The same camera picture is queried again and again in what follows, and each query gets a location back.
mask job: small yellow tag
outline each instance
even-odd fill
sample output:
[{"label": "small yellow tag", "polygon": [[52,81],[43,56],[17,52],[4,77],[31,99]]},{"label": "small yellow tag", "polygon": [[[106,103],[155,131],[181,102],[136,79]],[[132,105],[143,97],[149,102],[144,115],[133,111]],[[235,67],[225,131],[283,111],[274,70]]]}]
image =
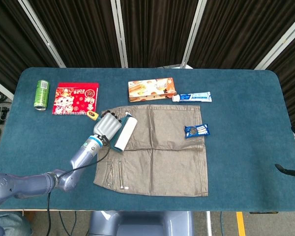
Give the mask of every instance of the small yellow tag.
[{"label": "small yellow tag", "polygon": [[97,118],[98,118],[98,114],[96,112],[93,112],[93,111],[88,111],[87,116],[89,118],[91,118],[92,120],[97,120]]}]

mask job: red packet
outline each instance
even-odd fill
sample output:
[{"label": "red packet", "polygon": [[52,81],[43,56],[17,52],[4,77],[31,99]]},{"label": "red packet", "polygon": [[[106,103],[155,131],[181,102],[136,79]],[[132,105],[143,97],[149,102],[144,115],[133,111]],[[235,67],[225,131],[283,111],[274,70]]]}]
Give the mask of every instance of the red packet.
[{"label": "red packet", "polygon": [[85,115],[96,110],[98,83],[59,83],[54,115]]}]

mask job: toothpaste tube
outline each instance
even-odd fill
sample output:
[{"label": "toothpaste tube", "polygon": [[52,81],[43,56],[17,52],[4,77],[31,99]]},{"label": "toothpaste tube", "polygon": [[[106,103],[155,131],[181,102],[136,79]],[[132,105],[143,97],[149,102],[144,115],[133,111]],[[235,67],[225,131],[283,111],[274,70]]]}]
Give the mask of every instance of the toothpaste tube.
[{"label": "toothpaste tube", "polygon": [[210,131],[208,130],[207,124],[200,124],[195,126],[185,126],[185,137],[198,137],[203,135],[209,135]]},{"label": "toothpaste tube", "polygon": [[179,94],[172,96],[173,102],[212,102],[210,92]]}]

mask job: black curtain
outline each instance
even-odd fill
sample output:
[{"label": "black curtain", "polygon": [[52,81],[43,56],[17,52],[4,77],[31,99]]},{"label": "black curtain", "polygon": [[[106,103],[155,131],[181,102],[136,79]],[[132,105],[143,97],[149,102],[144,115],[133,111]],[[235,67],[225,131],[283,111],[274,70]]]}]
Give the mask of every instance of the black curtain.
[{"label": "black curtain", "polygon": [[120,67],[109,0],[30,0],[67,67]]},{"label": "black curtain", "polygon": [[295,0],[208,0],[188,65],[254,69],[295,21]]},{"label": "black curtain", "polygon": [[197,0],[121,0],[129,67],[180,64]]},{"label": "black curtain", "polygon": [[15,91],[23,70],[57,67],[17,0],[0,0],[0,83]]},{"label": "black curtain", "polygon": [[290,120],[295,126],[295,39],[267,69],[279,77]]}]

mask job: toothpaste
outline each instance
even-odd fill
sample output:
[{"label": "toothpaste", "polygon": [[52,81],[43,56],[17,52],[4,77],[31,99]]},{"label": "toothpaste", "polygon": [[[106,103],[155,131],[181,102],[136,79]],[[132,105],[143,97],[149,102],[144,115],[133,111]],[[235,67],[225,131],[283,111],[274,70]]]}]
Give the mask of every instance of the toothpaste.
[{"label": "toothpaste", "polygon": [[173,102],[212,102],[210,92],[179,94],[172,96]]}]

